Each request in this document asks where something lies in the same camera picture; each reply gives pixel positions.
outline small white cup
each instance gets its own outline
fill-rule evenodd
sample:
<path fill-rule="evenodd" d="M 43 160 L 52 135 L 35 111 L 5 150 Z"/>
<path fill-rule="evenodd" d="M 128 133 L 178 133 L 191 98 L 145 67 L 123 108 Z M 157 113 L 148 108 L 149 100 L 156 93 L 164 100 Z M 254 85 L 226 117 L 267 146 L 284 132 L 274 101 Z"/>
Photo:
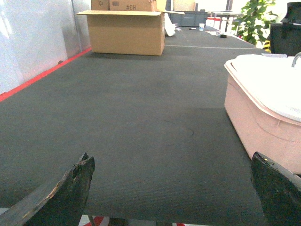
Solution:
<path fill-rule="evenodd" d="M 199 30 L 200 30 L 200 31 L 203 31 L 203 30 L 204 30 L 204 27 L 205 27 L 205 24 L 199 24 Z"/>

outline white lid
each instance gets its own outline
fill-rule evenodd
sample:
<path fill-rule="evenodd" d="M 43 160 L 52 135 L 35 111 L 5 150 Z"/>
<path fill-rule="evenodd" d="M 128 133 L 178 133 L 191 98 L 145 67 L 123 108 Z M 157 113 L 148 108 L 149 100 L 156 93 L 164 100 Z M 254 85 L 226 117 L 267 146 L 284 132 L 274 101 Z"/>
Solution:
<path fill-rule="evenodd" d="M 264 106 L 301 122 L 301 64 L 292 68 L 292 62 L 293 57 L 240 55 L 232 66 L 236 79 Z"/>

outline faucet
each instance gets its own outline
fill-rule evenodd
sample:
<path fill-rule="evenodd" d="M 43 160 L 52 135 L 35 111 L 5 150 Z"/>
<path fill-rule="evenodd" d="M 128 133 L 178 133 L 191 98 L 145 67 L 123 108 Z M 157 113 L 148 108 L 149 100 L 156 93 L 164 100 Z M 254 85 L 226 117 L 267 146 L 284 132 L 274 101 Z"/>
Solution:
<path fill-rule="evenodd" d="M 295 67 L 298 58 L 301 58 L 301 52 L 297 53 L 296 56 L 295 56 L 295 58 L 293 59 L 293 63 L 292 63 L 292 67 L 293 68 Z"/>

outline pink tub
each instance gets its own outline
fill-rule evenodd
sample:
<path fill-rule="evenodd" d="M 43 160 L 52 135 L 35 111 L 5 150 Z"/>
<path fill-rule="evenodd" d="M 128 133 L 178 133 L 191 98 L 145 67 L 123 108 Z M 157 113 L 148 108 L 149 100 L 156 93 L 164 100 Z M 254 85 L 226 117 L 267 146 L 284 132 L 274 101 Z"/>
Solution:
<path fill-rule="evenodd" d="M 263 153 L 301 174 L 301 70 L 293 57 L 227 61 L 225 108 L 248 155 Z"/>

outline dark gray carpet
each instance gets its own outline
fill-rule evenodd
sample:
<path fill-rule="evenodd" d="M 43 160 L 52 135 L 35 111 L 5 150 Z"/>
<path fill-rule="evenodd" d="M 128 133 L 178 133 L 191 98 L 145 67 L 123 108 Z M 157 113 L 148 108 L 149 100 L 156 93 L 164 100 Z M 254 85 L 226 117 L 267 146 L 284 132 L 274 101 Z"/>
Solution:
<path fill-rule="evenodd" d="M 88 53 L 1 102 L 0 207 L 87 152 L 96 169 L 86 213 L 267 226 L 224 109 L 224 63 L 261 52 L 185 28 L 162 56 Z"/>

